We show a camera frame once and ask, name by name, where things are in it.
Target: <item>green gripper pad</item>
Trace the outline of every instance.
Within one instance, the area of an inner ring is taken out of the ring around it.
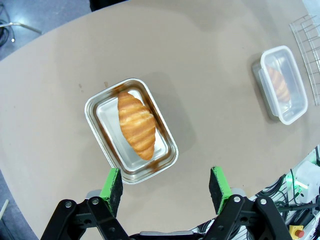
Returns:
[[[220,166],[214,166],[210,170],[209,190],[215,213],[219,215],[228,198],[232,195],[228,181]]]
[[[100,192],[100,198],[107,202],[109,210],[114,217],[117,216],[117,211],[123,190],[124,187],[122,184],[120,169],[111,168],[104,186]]]

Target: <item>table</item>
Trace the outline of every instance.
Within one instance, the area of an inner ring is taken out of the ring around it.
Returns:
[[[79,203],[103,186],[110,166],[84,106],[127,78],[148,85],[179,149],[166,171],[124,185],[118,220],[128,234],[187,230],[214,217],[213,165],[248,196],[288,172],[320,136],[320,108],[289,27],[306,13],[300,0],[132,0],[1,61],[1,170],[35,234],[60,200]],[[251,71],[261,52],[280,45],[291,48],[309,100],[290,126],[269,119]]]

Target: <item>stainless steel tray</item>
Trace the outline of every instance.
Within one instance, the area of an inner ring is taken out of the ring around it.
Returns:
[[[156,131],[151,160],[141,159],[123,136],[118,116],[118,94],[128,92],[154,115]],[[126,184],[140,183],[172,166],[178,158],[177,145],[147,85],[136,78],[124,80],[91,97],[85,117],[104,155],[113,168],[120,168]]]

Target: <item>blue floor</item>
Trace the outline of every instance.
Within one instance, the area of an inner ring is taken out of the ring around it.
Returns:
[[[0,239],[37,240],[38,238],[20,212],[0,171],[0,208],[3,206],[6,199],[9,200],[9,204],[0,221]]]
[[[65,23],[91,13],[89,0],[0,0],[11,22],[19,22],[47,33]],[[0,9],[0,19],[8,20]],[[0,61],[39,36],[38,33],[20,26],[12,27],[15,42],[9,40],[0,47]]]

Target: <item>plastic food container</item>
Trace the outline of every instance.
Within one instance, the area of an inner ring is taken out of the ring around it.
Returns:
[[[290,125],[307,111],[306,90],[294,55],[287,46],[265,51],[252,65],[252,70],[271,114],[282,123]]]

